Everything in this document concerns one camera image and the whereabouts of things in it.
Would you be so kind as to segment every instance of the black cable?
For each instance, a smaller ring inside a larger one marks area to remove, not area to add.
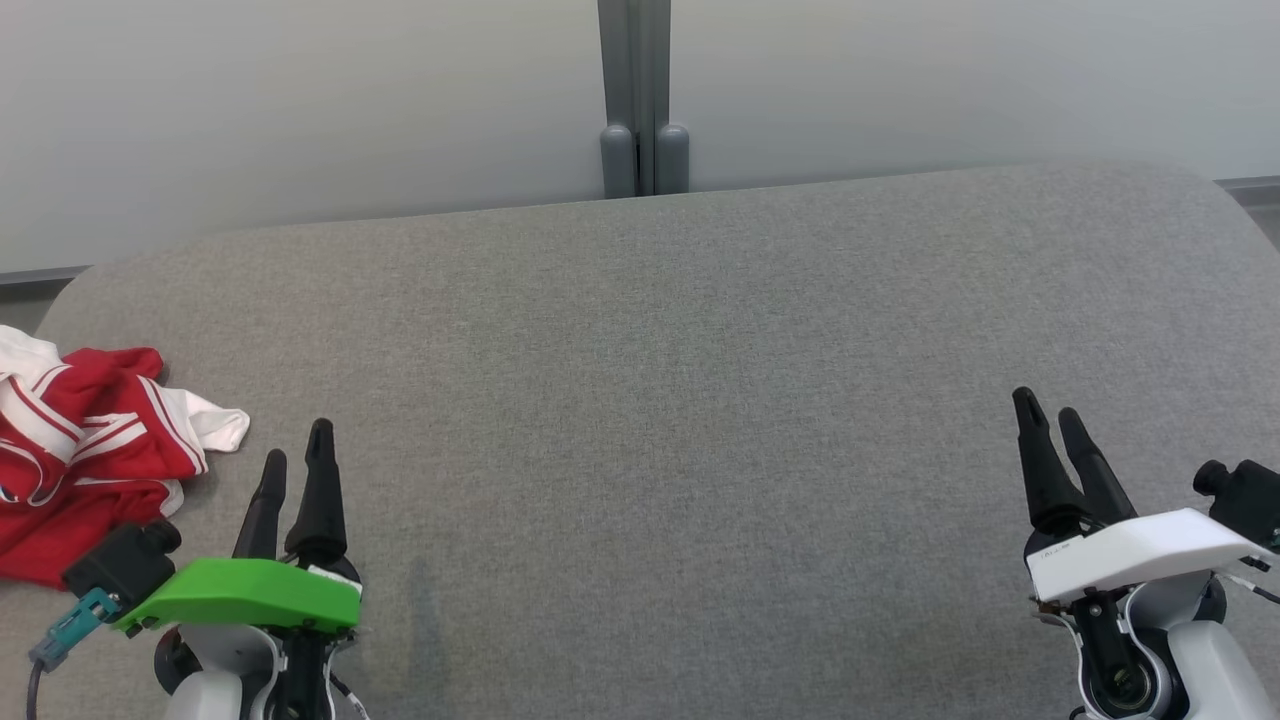
[[[31,679],[27,680],[27,720],[36,720],[36,696],[40,694],[40,676],[44,674],[44,660],[31,664]]]
[[[340,692],[344,697],[351,697],[351,688],[347,687],[347,683],[339,680],[338,675],[329,673],[329,682],[333,683],[333,687],[338,688],[338,692]]]
[[[1280,596],[1277,596],[1277,594],[1275,594],[1275,593],[1271,593],[1271,592],[1267,592],[1267,591],[1265,591],[1265,589],[1262,589],[1262,588],[1257,588],[1257,587],[1256,587],[1256,588],[1253,588],[1253,591],[1252,591],[1252,592],[1253,592],[1253,594],[1260,594],[1260,596],[1262,596],[1262,597],[1265,597],[1265,598],[1270,600],[1271,602],[1274,602],[1274,603],[1276,603],[1276,605],[1280,605]]]

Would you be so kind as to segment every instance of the white stripe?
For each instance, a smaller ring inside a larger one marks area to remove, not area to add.
[[[111,413],[109,415],[86,415],[84,416],[84,424],[86,425],[108,425],[108,424],[118,423],[120,420],[132,420],[132,419],[134,419],[137,416],[138,416],[137,413]]]
[[[32,455],[31,452],[28,452],[28,451],[26,451],[26,450],[23,450],[20,447],[18,447],[17,445],[13,445],[10,442],[0,442],[0,450],[12,452],[12,454],[17,455],[18,457],[22,457],[23,460],[31,462],[32,465],[36,466],[36,471],[40,473],[40,477],[36,480],[36,488],[27,497],[27,505],[29,505],[32,507],[40,507],[41,505],[49,502],[49,498],[54,497],[54,495],[58,492],[58,488],[61,487],[63,479],[58,478],[58,482],[54,483],[54,487],[50,488],[50,491],[44,497],[37,497],[37,495],[40,493],[40,486],[45,484],[45,468],[44,468],[44,465],[41,465],[38,460],[36,460],[35,455]],[[20,497],[17,498],[17,500],[18,500],[18,502],[22,502]]]
[[[159,483],[160,487],[163,487],[165,492],[169,493],[168,497],[165,497],[160,502],[160,514],[164,515],[165,518],[169,518],[174,512],[177,512],[178,509],[182,507],[182,502],[186,498],[186,495],[183,495],[182,492],[182,483],[179,483],[178,480],[138,480],[138,479],[104,480],[100,478],[81,478],[76,480],[77,486],[115,486],[120,483]]]
[[[28,461],[28,462],[31,462],[32,465],[36,466],[36,471],[40,473],[40,477],[36,480],[36,487],[37,488],[41,486],[41,483],[45,482],[45,468],[40,464],[38,460],[36,460],[35,455],[27,452],[26,450],[18,447],[17,445],[13,445],[12,442],[5,441],[5,439],[0,439],[0,450],[4,450],[6,452],[12,452],[12,454],[17,455],[18,457],[22,457],[23,460],[26,460],[26,461]],[[13,495],[12,491],[5,489],[5,488],[0,488],[0,498],[4,498],[5,502],[22,502],[20,497]]]
[[[0,379],[0,416],[9,420],[9,424],[22,433],[22,437],[38,445],[45,452],[63,462],[70,460],[72,454],[76,452],[76,441],[28,407],[10,380],[17,380],[17,378]]]
[[[83,437],[84,433],[81,432],[79,425],[72,423],[67,418],[63,418],[56,410],[46,405],[44,400],[28,392],[27,388],[22,387],[22,382],[19,382],[18,378],[14,378],[14,384],[18,387],[18,392],[22,393],[24,398],[29,400],[31,404],[35,405],[41,413],[49,415],[50,420],[58,423],[63,429],[72,433],[77,438]]]
[[[84,418],[84,424],[87,425],[86,430],[88,432],[88,434],[84,437],[84,439],[79,441],[79,443],[76,445],[76,455],[79,455],[86,447],[93,445],[100,438],[106,437],[111,432],[118,430],[137,419],[138,419],[137,413],[116,413],[114,415],[97,415],[93,418]]]
[[[160,424],[169,432],[170,436],[173,436],[174,442],[178,443],[178,447],[180,447],[187,455],[187,459],[191,460],[191,465],[196,469],[196,474],[200,475],[209,470],[205,465],[205,459],[192,450],[193,447],[200,447],[196,438],[187,438],[186,436],[179,434],[178,428],[175,428],[173,421],[170,421],[170,415],[178,415],[178,413],[172,413],[169,406],[164,402],[164,398],[160,395],[160,386],[147,378],[143,378],[142,375],[137,375],[137,378],[138,382],[142,383],[142,389],[147,392],[147,398],[151,401],[151,406],[155,409],[156,418],[160,419]]]
[[[93,457],[95,455],[102,455],[104,452],[124,447],[146,433],[146,425],[143,425],[141,420],[133,420],[128,424],[127,429],[120,430],[118,434],[111,436],[97,445],[83,445],[81,450],[77,450],[76,455],[72,456],[70,464],[74,465],[86,457]]]
[[[45,391],[49,389],[49,384],[54,382],[54,378],[63,374],[63,372],[67,370],[68,368],[70,368],[70,365],[59,365],[52,370],[49,370],[47,373],[45,373],[45,377],[40,378],[40,382],[36,383],[36,387],[31,388],[31,392],[44,397]]]

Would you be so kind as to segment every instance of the red and white cloth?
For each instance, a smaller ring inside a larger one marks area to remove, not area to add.
[[[0,325],[0,578],[61,585],[122,523],[182,505],[180,479],[232,452],[248,415],[160,387],[150,347],[58,347]]]

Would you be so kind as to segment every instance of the gray cushion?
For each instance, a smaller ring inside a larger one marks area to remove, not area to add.
[[[275,446],[292,519],[334,420],[378,720],[1065,717],[1010,391],[1076,406],[1139,511],[1204,507],[1203,460],[1280,465],[1277,278],[1210,182],[1047,165],[253,231],[95,268],[41,332],[252,415],[180,559]],[[1231,602],[1274,685],[1280,612]],[[0,603],[13,708],[69,602]],[[42,716],[157,717],[152,646],[99,633]]]

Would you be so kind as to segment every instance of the cable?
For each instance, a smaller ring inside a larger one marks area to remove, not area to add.
[[[347,683],[343,683],[342,680],[339,680],[338,675],[334,675],[333,673],[329,673],[329,683],[339,693],[342,693],[343,697],[347,698],[347,702],[349,702],[352,707],[356,708],[356,715],[360,715],[361,720],[371,720],[369,717],[369,711],[365,710],[365,703],[360,702],[360,698],[356,697],[356,693],[351,692],[351,688],[347,687]]]
[[[36,696],[40,694],[40,676],[44,674],[44,660],[31,664],[31,679],[27,680],[27,720],[36,720]]]
[[[1231,580],[1233,583],[1240,585],[1242,588],[1252,592],[1256,596],[1265,597],[1265,598],[1270,600],[1271,602],[1274,602],[1276,605],[1280,605],[1280,596],[1277,596],[1275,593],[1271,593],[1271,592],[1267,592],[1267,591],[1260,588],[1258,585],[1256,585],[1256,584],[1245,580],[1244,578],[1236,578],[1235,575],[1233,575],[1230,573],[1224,573],[1221,570],[1215,570],[1215,573],[1217,573],[1219,577],[1222,577],[1222,578],[1226,578],[1228,580]]]

